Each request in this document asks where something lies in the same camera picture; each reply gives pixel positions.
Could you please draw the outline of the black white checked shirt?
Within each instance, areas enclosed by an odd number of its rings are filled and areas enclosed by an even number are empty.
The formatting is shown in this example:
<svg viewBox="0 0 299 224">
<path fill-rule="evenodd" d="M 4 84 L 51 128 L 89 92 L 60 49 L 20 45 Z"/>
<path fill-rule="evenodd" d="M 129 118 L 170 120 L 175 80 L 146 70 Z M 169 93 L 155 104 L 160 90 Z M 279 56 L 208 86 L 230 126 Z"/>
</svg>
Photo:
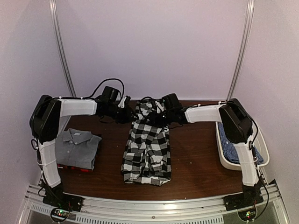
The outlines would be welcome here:
<svg viewBox="0 0 299 224">
<path fill-rule="evenodd" d="M 137 120 L 131 124 L 121 165 L 125 183 L 162 186 L 171 180 L 169 126 L 149 124 L 149 114 L 157 112 L 155 100 L 144 97 L 136 103 Z"/>
</svg>

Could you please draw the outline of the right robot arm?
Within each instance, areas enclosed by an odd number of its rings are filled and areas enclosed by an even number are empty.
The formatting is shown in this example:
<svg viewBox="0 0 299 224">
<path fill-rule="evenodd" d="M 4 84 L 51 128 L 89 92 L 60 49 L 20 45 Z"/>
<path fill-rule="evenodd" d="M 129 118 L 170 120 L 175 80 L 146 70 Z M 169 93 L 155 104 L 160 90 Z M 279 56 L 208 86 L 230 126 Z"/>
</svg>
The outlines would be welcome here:
<svg viewBox="0 0 299 224">
<path fill-rule="evenodd" d="M 152 126 L 163 127 L 172 122 L 188 124 L 196 122 L 220 122 L 226 138 L 234 145 L 242 171 L 242 191 L 240 203 L 251 205 L 262 186 L 258 172 L 258 158 L 254 141 L 258 126 L 246 112 L 238 99 L 210 105 L 183 107 L 177 95 L 172 93 L 162 97 L 154 105 L 154 111 L 147 115 Z"/>
</svg>

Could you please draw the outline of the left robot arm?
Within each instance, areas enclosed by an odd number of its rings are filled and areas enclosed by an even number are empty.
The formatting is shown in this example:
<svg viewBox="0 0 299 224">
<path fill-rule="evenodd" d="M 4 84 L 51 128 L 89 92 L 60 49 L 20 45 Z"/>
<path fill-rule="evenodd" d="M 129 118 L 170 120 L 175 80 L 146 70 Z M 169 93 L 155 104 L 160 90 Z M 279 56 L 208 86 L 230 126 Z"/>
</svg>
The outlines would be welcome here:
<svg viewBox="0 0 299 224">
<path fill-rule="evenodd" d="M 29 126 L 32 136 L 37 140 L 39 161 L 46 184 L 54 188 L 61 184 L 55 156 L 55 141 L 61 133 L 59 128 L 62 117 L 78 115 L 99 117 L 108 116 L 116 123 L 126 124 L 134 119 L 129 106 L 131 98 L 123 96 L 116 102 L 118 91 L 106 86 L 103 93 L 96 97 L 52 97 L 42 95 L 31 115 Z"/>
</svg>

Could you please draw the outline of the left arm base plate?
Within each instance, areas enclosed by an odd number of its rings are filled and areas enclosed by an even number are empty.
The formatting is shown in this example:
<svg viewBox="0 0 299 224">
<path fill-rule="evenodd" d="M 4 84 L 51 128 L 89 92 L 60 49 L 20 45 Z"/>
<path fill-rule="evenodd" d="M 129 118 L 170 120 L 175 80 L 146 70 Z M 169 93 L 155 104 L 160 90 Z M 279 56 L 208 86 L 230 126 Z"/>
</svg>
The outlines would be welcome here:
<svg viewBox="0 0 299 224">
<path fill-rule="evenodd" d="M 43 197 L 44 204 L 67 211 L 81 211 L 83 197 L 64 193 L 62 184 L 53 188 L 48 185 L 44 185 L 43 189 L 45 189 L 45 195 Z"/>
</svg>

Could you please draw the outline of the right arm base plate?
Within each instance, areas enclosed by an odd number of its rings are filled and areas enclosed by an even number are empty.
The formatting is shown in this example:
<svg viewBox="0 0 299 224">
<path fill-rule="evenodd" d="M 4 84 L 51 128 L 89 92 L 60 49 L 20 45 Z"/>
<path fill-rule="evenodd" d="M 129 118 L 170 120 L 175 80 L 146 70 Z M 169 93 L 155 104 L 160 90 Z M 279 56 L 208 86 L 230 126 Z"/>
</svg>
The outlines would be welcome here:
<svg viewBox="0 0 299 224">
<path fill-rule="evenodd" d="M 264 199 L 261 196 L 260 187 L 243 186 L 243 191 L 241 193 L 225 196 L 223 201 L 226 211 L 230 211 L 253 207 L 257 203 L 262 203 Z"/>
</svg>

